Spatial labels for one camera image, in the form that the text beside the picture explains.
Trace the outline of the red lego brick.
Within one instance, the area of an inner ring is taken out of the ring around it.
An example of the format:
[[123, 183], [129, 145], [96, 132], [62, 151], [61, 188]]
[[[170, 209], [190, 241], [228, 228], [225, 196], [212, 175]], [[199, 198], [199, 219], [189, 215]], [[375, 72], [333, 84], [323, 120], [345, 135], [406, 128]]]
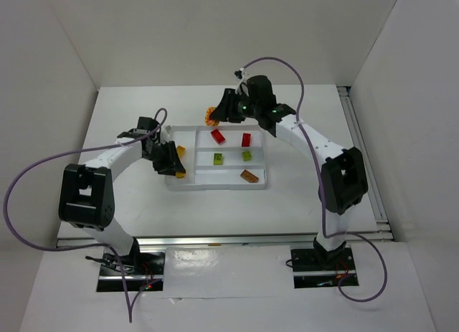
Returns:
[[241, 147], [248, 148], [251, 146], [252, 135], [250, 133], [243, 133], [241, 140]]
[[214, 129], [210, 132], [211, 137], [214, 139], [214, 141], [218, 145], [222, 145], [223, 143], [226, 142], [226, 138], [223, 136], [223, 134], [220, 132], [218, 129]]

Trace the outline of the lime green lego brick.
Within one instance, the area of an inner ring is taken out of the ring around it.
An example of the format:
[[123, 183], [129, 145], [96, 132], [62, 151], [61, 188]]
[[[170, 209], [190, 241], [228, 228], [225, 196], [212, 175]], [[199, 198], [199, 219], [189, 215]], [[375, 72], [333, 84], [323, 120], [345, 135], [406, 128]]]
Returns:
[[241, 155], [242, 155], [242, 160], [244, 162], [248, 162], [252, 160], [252, 154], [250, 151], [243, 151]]
[[224, 163], [224, 157], [222, 153], [214, 153], [213, 157], [213, 165], [214, 166], [222, 166]]

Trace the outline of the brown lego brick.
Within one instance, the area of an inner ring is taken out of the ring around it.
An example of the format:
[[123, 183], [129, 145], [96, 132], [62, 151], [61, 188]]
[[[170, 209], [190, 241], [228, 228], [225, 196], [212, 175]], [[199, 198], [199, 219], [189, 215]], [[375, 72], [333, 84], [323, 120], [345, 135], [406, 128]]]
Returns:
[[240, 177], [244, 179], [245, 181], [252, 183], [252, 184], [257, 183], [259, 181], [259, 178], [248, 170], [244, 170], [240, 174]]

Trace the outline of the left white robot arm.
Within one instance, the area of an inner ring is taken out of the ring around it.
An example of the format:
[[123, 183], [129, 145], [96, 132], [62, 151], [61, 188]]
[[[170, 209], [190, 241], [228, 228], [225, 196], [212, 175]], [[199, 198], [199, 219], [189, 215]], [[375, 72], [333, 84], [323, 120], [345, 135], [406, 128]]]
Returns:
[[123, 268], [139, 271], [146, 258], [138, 240], [115, 219], [115, 180], [132, 164], [146, 160], [163, 176], [185, 175], [174, 141], [161, 139], [161, 124], [140, 117], [135, 128], [118, 135], [116, 142], [83, 164], [71, 163], [63, 171], [58, 215], [61, 221], [83, 229], [94, 240], [111, 247], [103, 261], [113, 264], [118, 255]]

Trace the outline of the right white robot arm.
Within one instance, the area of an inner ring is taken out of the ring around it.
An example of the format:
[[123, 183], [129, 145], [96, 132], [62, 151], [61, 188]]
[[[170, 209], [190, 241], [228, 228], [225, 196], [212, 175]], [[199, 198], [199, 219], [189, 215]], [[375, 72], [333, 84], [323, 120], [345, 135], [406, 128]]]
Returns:
[[225, 89], [210, 114], [211, 120], [228, 123], [241, 123], [247, 118], [312, 159], [322, 210], [321, 228], [313, 248], [319, 262], [336, 259], [345, 248], [356, 206], [368, 192], [361, 151], [330, 141], [304, 122], [298, 110], [279, 103], [271, 81], [264, 75], [246, 79], [237, 89]]

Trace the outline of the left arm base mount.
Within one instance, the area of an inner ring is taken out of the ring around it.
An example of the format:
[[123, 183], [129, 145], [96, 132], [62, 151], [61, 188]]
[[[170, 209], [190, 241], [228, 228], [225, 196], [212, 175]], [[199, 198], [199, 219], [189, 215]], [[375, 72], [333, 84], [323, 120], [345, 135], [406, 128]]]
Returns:
[[[165, 256], [165, 252], [141, 253], [139, 265], [124, 265], [128, 292], [139, 291], [142, 287], [147, 292], [162, 291]], [[96, 287], [98, 293], [123, 292], [120, 266], [113, 255], [105, 253], [101, 258], [87, 255], [85, 259], [100, 266]]]

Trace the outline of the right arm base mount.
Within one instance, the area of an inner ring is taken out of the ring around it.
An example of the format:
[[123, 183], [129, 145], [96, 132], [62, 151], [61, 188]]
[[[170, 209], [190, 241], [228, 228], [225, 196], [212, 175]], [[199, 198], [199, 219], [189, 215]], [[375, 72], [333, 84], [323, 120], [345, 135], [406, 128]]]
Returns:
[[357, 287], [359, 279], [354, 254], [346, 245], [330, 259], [322, 258], [312, 242], [290, 243], [285, 266], [292, 270], [295, 289]]

